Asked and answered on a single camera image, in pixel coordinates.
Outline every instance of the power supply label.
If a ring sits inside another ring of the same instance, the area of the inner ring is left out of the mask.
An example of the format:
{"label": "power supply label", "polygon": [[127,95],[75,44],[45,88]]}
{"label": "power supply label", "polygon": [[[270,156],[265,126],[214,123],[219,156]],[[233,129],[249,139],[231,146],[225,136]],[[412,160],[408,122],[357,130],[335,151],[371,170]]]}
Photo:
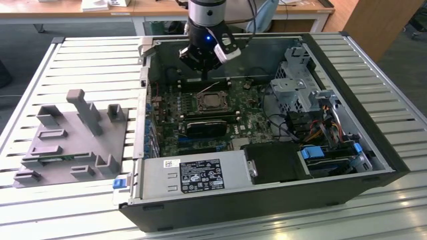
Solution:
{"label": "power supply label", "polygon": [[223,169],[219,159],[182,162],[181,191],[185,194],[225,188]]}

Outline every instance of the gray carpet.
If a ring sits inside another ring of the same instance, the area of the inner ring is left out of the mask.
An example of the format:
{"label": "gray carpet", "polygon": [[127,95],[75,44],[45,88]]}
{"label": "gray carpet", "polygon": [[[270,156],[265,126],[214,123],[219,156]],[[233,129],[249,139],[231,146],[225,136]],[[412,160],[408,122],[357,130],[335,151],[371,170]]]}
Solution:
{"label": "gray carpet", "polygon": [[[38,33],[33,25],[0,25],[0,59],[14,82],[0,88],[2,95],[22,95],[33,79],[54,37],[134,36],[133,23],[47,24]],[[380,62],[380,66],[427,114],[427,34],[412,39],[409,27]],[[0,97],[0,132],[9,122],[19,97]]]}

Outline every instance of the blue latch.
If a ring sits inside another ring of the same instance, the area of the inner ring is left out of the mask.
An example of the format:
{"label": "blue latch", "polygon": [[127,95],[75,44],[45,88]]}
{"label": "blue latch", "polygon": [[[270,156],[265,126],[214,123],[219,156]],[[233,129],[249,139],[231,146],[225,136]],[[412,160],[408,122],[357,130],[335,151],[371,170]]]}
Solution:
{"label": "blue latch", "polygon": [[127,187],[127,179],[117,178],[113,182],[113,189],[125,189]]}
{"label": "blue latch", "polygon": [[301,151],[302,157],[305,159],[311,158],[321,158],[325,157],[326,154],[323,153],[322,147],[319,146],[309,146]]}
{"label": "blue latch", "polygon": [[153,105],[150,103],[146,104],[146,112],[150,113],[153,111]]}
{"label": "blue latch", "polygon": [[362,146],[361,146],[359,143],[355,143],[355,144],[354,144],[354,148],[355,148],[355,150],[358,151],[358,153],[362,153],[363,149],[362,149]]}

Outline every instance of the cpu socket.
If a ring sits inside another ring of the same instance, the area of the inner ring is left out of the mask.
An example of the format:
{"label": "cpu socket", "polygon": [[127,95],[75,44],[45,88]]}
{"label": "cpu socket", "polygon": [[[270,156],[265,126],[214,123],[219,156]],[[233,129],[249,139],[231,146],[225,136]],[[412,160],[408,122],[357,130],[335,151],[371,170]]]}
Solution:
{"label": "cpu socket", "polygon": [[197,99],[201,113],[221,113],[229,111],[227,93],[225,91],[199,93]]}

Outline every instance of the metal slatted table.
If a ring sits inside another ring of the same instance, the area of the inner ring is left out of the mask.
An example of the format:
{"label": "metal slatted table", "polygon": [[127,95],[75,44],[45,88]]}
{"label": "metal slatted table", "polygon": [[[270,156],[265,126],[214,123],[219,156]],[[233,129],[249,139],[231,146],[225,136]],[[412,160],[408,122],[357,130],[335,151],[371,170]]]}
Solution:
{"label": "metal slatted table", "polygon": [[131,108],[122,173],[133,170],[141,40],[67,38],[50,46],[0,137],[2,239],[426,239],[427,119],[350,37],[313,36],[409,165],[408,176],[343,205],[155,234],[142,232],[118,211],[111,180],[13,188],[41,105],[75,111],[66,103],[70,89],[83,89],[98,109],[110,103]]}

